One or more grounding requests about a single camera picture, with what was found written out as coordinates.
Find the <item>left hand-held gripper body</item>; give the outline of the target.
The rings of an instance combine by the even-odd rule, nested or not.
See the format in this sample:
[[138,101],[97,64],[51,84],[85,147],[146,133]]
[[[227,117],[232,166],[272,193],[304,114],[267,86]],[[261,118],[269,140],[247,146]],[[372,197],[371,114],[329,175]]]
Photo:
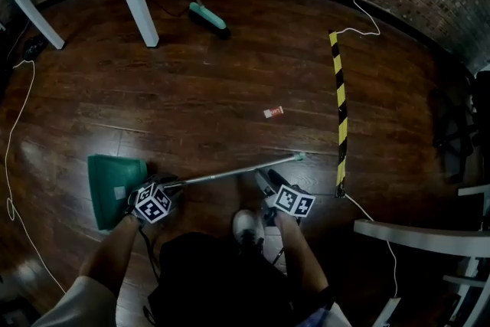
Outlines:
[[129,193],[128,212],[149,224],[167,217],[176,207],[179,188],[166,188],[165,185],[176,180],[175,175],[168,173],[150,175]]

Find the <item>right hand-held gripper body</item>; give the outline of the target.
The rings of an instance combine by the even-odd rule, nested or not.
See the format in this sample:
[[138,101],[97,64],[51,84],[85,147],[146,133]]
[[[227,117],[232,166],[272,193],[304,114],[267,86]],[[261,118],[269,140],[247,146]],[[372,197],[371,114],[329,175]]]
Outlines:
[[267,226],[274,225],[274,217],[279,211],[294,217],[299,223],[309,215],[315,203],[315,196],[288,185],[281,185],[277,189],[266,186],[263,193],[265,194],[263,218]]

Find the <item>green long-handled dustpan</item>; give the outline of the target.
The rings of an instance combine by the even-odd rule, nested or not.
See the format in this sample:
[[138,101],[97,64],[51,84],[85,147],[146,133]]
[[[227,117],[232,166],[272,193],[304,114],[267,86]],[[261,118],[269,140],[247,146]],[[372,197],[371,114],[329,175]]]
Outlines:
[[[252,165],[232,171],[197,178],[176,180],[165,185],[166,188],[179,188],[219,178],[226,178],[254,172],[257,169],[269,168],[287,162],[297,162],[305,158],[304,152],[297,152],[283,159]],[[111,231],[116,227],[129,209],[129,193],[135,186],[142,184],[149,176],[148,166],[140,159],[129,159],[111,155],[91,155],[87,158],[90,197],[97,228],[100,231]]]

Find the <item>person's right forearm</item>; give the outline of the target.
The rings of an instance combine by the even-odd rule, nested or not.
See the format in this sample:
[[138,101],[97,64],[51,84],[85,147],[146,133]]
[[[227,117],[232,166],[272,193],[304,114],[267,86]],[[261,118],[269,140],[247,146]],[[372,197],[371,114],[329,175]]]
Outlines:
[[287,276],[293,287],[308,294],[320,293],[326,289],[327,278],[296,219],[278,211],[275,225],[282,238]]

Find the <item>person's left forearm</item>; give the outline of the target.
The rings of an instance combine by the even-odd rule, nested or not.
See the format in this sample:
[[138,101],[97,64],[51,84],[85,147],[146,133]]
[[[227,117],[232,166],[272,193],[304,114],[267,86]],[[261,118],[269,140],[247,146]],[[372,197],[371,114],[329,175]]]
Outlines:
[[138,229],[136,216],[126,215],[99,244],[96,252],[86,259],[80,275],[96,280],[118,297]]

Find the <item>white sneaker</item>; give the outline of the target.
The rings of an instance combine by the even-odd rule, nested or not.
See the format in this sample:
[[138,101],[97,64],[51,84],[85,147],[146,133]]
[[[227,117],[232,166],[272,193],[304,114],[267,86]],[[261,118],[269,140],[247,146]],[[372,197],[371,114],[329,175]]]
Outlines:
[[261,247],[265,240],[262,221],[249,210],[240,210],[234,215],[232,233],[242,247]]

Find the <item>yellow black hazard tape strip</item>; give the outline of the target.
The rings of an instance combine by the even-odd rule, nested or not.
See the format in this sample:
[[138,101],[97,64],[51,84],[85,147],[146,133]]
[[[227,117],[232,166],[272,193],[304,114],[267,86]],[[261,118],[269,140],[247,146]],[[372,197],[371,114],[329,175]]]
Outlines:
[[345,83],[336,31],[329,32],[329,41],[332,49],[332,60],[334,64],[336,82],[336,97],[338,103],[338,169],[336,178],[336,197],[343,198],[345,196],[348,113],[345,98]]

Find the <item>person's black trousers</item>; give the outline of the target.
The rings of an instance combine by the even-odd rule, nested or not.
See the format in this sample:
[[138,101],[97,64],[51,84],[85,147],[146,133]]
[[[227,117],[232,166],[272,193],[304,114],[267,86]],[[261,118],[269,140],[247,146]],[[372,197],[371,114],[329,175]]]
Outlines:
[[324,289],[302,294],[256,251],[187,233],[159,251],[160,277],[143,309],[152,327],[332,327]]

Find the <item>grey desk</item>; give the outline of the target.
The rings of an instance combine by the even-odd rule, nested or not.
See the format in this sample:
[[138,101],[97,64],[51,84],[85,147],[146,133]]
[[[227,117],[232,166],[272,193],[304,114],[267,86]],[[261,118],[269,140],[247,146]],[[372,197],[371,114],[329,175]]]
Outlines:
[[[386,224],[370,219],[354,222],[354,232],[386,241],[434,253],[468,257],[472,260],[490,260],[490,231],[448,231]],[[462,327],[476,327],[485,308],[490,305],[490,274],[486,280],[470,276],[445,276],[444,280],[460,286],[480,288],[481,294]]]

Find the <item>white power strip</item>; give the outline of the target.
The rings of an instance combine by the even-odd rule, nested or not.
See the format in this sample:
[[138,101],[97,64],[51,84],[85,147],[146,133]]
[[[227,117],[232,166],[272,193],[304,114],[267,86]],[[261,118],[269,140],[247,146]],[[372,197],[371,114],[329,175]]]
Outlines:
[[380,315],[376,318],[371,327],[390,327],[390,318],[397,308],[400,298],[389,298]]

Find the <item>crumpled black bag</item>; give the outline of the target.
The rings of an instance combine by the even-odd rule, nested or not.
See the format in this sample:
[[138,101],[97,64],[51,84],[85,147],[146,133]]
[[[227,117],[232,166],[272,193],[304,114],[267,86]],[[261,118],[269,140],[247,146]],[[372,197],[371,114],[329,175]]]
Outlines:
[[27,39],[23,47],[23,59],[26,61],[35,60],[47,47],[47,44],[48,41],[42,34]]

